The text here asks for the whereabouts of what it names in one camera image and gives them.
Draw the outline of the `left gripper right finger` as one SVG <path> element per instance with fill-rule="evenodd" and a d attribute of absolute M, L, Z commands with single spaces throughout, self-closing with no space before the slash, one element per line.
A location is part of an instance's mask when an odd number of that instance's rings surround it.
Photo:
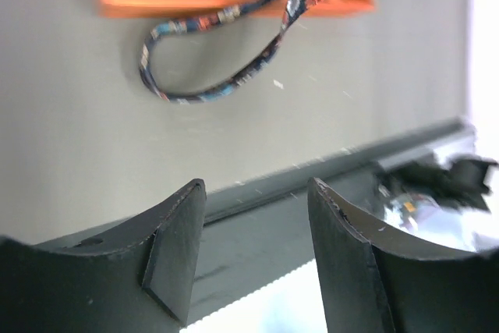
<path fill-rule="evenodd" d="M 307 207 L 330 332 L 495 332 L 498 251 L 418 238 L 312 178 Z"/>

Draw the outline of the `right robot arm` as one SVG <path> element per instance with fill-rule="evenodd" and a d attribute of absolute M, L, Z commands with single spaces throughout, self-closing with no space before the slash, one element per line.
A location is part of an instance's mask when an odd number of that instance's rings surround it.
<path fill-rule="evenodd" d="M 457 209 L 471 207 L 489 213 L 483 199 L 491 194 L 486 178 L 498 162 L 476 155 L 459 155 L 450 165 L 439 165 L 431 160 L 419 159 L 379 169 L 375 174 L 377 186 L 384 187 L 391 197 L 400 193 L 421 193 L 433 197 L 437 203 Z"/>

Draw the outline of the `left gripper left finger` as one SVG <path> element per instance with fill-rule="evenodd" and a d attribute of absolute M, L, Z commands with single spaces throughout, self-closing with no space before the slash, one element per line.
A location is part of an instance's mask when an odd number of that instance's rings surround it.
<path fill-rule="evenodd" d="M 74 246 L 1 238 L 4 332 L 178 332 L 188 320 L 206 205 L 193 179 Z"/>

